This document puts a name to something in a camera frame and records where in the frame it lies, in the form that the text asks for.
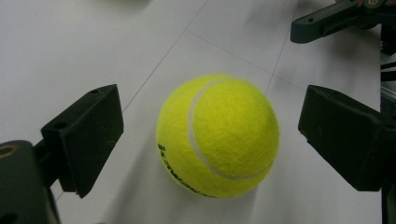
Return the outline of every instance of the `tennis ball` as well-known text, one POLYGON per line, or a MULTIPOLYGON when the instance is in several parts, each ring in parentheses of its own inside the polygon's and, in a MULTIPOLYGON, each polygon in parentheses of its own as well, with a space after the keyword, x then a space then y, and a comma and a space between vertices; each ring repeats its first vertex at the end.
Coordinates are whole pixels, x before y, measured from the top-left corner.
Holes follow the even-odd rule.
POLYGON ((169 96, 156 141, 165 169, 179 185, 224 198, 254 189, 267 176, 279 129, 260 90, 217 74, 188 81, 169 96))

